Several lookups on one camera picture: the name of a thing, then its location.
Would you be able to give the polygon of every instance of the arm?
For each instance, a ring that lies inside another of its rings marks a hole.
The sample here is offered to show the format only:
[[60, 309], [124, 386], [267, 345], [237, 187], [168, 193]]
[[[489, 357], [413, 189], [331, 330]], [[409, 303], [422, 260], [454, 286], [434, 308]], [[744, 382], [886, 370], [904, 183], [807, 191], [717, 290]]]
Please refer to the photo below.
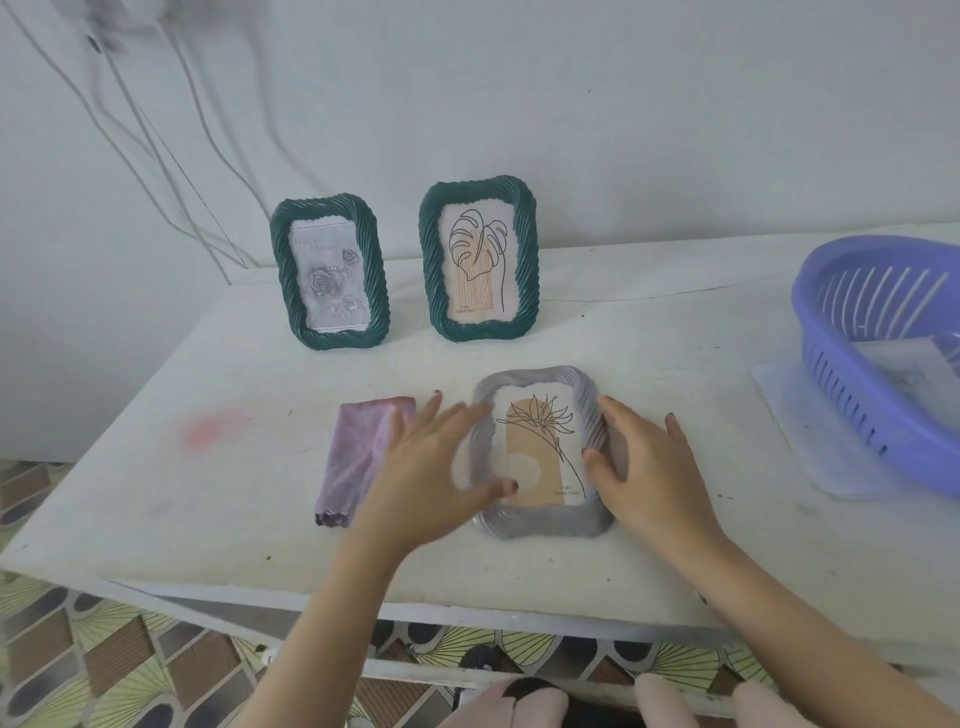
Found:
[[824, 728], [956, 728], [960, 716], [791, 593], [723, 533], [676, 417], [666, 430], [600, 398], [627, 441], [621, 481], [585, 452], [608, 508], [743, 637], [784, 694]]
[[343, 728], [380, 604], [404, 557], [516, 491], [504, 480], [457, 490], [454, 452], [490, 408], [459, 403], [441, 413], [441, 399], [435, 394], [407, 426], [394, 413], [380, 474], [234, 728]]

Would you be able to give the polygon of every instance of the patterned carpet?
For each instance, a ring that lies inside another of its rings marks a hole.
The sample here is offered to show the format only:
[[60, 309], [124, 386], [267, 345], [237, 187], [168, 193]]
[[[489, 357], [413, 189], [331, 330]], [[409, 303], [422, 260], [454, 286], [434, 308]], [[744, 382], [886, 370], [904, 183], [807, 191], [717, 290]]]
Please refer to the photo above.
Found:
[[[69, 466], [0, 461], [0, 548]], [[262, 647], [27, 576], [0, 580], [0, 726], [218, 728], [250, 697]], [[622, 643], [558, 635], [379, 621], [369, 654], [456, 667], [482, 656], [517, 674], [630, 685], [653, 671], [685, 691], [729, 695], [771, 684], [745, 650]], [[453, 690], [363, 679], [350, 728], [435, 728]], [[705, 721], [704, 725], [728, 725]]]

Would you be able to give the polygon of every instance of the twisted rope-textured frame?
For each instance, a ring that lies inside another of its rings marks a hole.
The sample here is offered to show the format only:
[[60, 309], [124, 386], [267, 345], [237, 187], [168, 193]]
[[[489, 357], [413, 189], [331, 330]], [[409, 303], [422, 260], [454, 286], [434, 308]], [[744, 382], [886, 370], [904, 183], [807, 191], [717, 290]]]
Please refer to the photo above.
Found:
[[[450, 298], [444, 285], [444, 242], [440, 215], [447, 205], [469, 205], [481, 200], [502, 200], [514, 206], [516, 236], [516, 286], [520, 301], [512, 321], [459, 324], [446, 315]], [[501, 175], [479, 182], [437, 182], [420, 203], [420, 246], [423, 279], [429, 301], [430, 323], [450, 341], [516, 339], [537, 320], [540, 310], [540, 264], [537, 253], [537, 201], [522, 180]]]
[[[573, 408], [580, 414], [582, 448], [605, 450], [608, 444], [607, 425], [597, 404], [597, 387], [593, 380], [576, 367], [560, 366], [547, 369], [514, 369], [498, 372], [477, 384], [473, 403], [492, 402], [501, 387], [527, 387], [541, 382], [558, 381], [573, 388]], [[493, 414], [477, 423], [470, 432], [470, 482], [483, 483], [493, 478], [490, 453], [496, 422]], [[544, 536], [599, 536], [610, 528], [613, 515], [600, 500], [592, 483], [582, 505], [512, 506], [498, 501], [481, 511], [475, 520], [494, 536], [512, 539], [517, 536], [540, 534]]]
[[[306, 306], [297, 284], [299, 269], [290, 250], [290, 226], [295, 220], [317, 220], [331, 215], [346, 217], [357, 228], [357, 245], [363, 256], [363, 287], [370, 303], [370, 325], [363, 331], [320, 332], [306, 324]], [[390, 299], [380, 241], [376, 236], [376, 217], [367, 203], [346, 192], [320, 200], [284, 200], [276, 206], [270, 220], [270, 233], [280, 288], [290, 315], [290, 329], [304, 345], [318, 351], [342, 347], [368, 349], [383, 341], [390, 329]]]

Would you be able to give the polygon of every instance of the tabletop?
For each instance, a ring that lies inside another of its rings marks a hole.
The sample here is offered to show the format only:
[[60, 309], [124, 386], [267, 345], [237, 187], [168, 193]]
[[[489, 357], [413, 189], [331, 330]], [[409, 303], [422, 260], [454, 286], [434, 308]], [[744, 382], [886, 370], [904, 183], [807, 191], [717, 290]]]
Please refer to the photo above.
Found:
[[[898, 231], [960, 242], [960, 225]], [[542, 250], [533, 329], [464, 344], [430, 326], [421, 261], [388, 261], [391, 328], [371, 350], [305, 348], [288, 327], [276, 269], [253, 272], [200, 320], [0, 566], [67, 584], [301, 607], [342, 535], [313, 522], [340, 403], [423, 402], [435, 388], [468, 400], [491, 373], [570, 364], [643, 414], [676, 412], [727, 532], [828, 617], [860, 638], [960, 655], [960, 502], [821, 494], [751, 379], [757, 363], [799, 356], [790, 285], [835, 236]], [[464, 465], [458, 456], [458, 480]], [[407, 559], [387, 599], [474, 615], [719, 626], [618, 525], [596, 539], [501, 542], [469, 523]]]

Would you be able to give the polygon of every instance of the folded cloth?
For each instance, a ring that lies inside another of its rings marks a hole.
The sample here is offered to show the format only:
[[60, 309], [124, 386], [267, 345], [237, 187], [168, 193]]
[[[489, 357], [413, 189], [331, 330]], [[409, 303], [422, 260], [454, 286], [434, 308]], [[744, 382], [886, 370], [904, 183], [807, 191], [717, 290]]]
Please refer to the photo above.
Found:
[[380, 470], [390, 438], [390, 414], [395, 407], [405, 423], [417, 414], [417, 401], [412, 397], [340, 405], [326, 457], [324, 484], [317, 498], [317, 525], [350, 525]]

